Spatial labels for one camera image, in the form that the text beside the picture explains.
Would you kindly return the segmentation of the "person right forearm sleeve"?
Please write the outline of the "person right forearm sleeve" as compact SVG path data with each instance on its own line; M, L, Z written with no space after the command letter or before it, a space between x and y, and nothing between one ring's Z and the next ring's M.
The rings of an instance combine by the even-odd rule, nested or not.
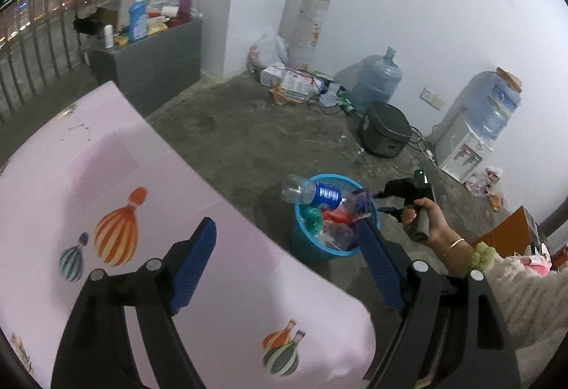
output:
M567 272L539 275L518 257L503 258L484 243L472 247L454 231L433 249L452 274L484 275L515 348L521 384L530 387L567 334Z

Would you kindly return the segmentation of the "person right hand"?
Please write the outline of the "person right hand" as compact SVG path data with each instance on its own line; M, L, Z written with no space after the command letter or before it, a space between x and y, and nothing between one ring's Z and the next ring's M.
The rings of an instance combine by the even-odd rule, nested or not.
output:
M402 213L403 230L407 235L410 235L412 222L422 209L426 209L430 218L428 239L423 242L423 245L432 249L440 259L444 259L449 255L450 246L460 239L460 236L449 227L440 206L433 200L428 198L417 199L412 205L405 206Z

